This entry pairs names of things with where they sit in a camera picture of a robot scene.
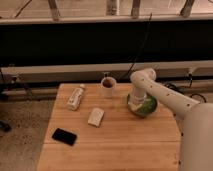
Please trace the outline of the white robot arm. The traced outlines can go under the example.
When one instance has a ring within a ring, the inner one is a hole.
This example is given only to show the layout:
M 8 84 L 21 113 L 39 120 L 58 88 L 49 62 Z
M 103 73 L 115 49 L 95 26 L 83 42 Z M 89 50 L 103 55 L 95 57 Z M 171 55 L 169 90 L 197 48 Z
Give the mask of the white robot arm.
M 213 171 L 213 103 L 201 103 L 155 79 L 152 68 L 133 72 L 130 101 L 138 104 L 149 94 L 183 119 L 178 171 Z

